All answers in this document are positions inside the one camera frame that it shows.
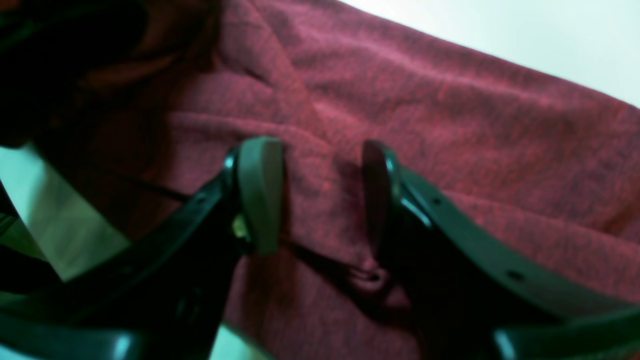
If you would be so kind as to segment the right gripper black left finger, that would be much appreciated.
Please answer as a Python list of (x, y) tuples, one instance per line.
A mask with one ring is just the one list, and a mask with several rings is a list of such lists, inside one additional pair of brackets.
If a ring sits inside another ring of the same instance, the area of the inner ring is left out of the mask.
[(107, 262), (1, 306), (1, 358), (206, 360), (244, 255), (278, 250), (284, 146), (247, 139), (220, 173)]

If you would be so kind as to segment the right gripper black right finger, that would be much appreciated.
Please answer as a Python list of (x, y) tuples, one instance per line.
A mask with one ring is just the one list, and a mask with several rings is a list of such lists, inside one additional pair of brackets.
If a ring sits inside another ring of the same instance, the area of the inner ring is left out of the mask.
[(362, 145), (366, 234), (444, 360), (637, 360), (639, 306), (567, 280), (503, 244), (381, 141)]

